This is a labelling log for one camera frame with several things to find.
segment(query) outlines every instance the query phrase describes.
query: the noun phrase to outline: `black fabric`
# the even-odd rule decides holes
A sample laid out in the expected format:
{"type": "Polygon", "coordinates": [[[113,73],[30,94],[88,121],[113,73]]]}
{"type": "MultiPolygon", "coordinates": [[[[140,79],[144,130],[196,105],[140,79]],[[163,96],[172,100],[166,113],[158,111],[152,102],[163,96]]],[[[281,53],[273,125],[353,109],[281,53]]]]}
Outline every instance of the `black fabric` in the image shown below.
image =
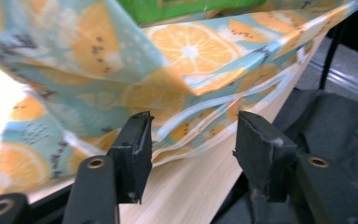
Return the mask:
{"type": "MultiPolygon", "coordinates": [[[[357,102],[323,91],[293,90],[273,124],[303,152],[335,161],[358,189],[357,102]]],[[[213,223],[290,223],[287,204],[266,203],[250,191],[213,223]]]]}

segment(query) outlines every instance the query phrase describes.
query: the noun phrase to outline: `wooden surface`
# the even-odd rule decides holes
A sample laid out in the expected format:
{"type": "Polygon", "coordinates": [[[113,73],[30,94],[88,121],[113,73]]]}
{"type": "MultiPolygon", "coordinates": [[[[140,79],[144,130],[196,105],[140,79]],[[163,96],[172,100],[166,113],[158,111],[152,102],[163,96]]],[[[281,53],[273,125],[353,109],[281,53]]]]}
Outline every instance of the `wooden surface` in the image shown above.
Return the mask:
{"type": "MultiPolygon", "coordinates": [[[[323,35],[315,38],[310,56],[323,35]]],[[[273,121],[285,99],[303,73],[309,58],[296,77],[272,103],[258,114],[273,121]]],[[[121,204],[121,223],[210,223],[235,184],[241,168],[232,156],[235,134],[194,158],[170,161],[152,170],[143,204],[121,204]]],[[[72,177],[26,192],[31,202],[73,182],[72,177]]]]}

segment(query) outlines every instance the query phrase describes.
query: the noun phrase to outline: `green object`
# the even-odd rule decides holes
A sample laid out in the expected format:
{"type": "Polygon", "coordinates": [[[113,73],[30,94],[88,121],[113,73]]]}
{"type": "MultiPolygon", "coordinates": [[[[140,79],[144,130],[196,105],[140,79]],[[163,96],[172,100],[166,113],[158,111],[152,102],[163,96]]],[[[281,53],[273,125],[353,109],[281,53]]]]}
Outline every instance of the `green object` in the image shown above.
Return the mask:
{"type": "Polygon", "coordinates": [[[138,23],[151,23],[213,9],[262,5],[267,0],[118,0],[138,23]]]}

